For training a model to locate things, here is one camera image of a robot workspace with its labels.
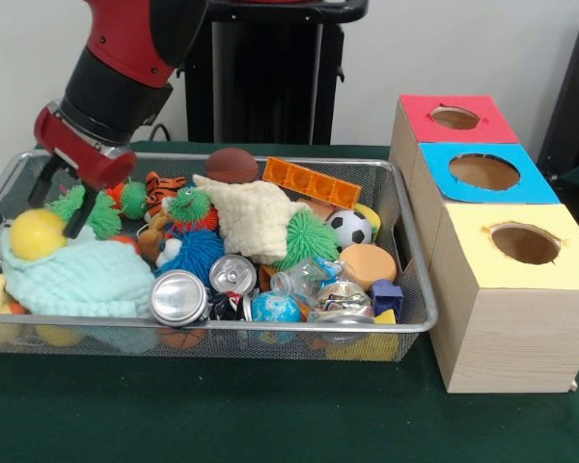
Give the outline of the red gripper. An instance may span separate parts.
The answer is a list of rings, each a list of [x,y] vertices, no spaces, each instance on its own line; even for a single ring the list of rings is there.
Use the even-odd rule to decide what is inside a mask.
[[[74,239],[95,208],[96,190],[121,183],[131,173],[136,154],[129,147],[108,146],[78,131],[65,120],[57,103],[41,109],[34,134],[51,157],[35,182],[28,205],[43,205],[56,172],[69,170],[85,184],[80,205],[73,209],[63,232],[66,238]]]

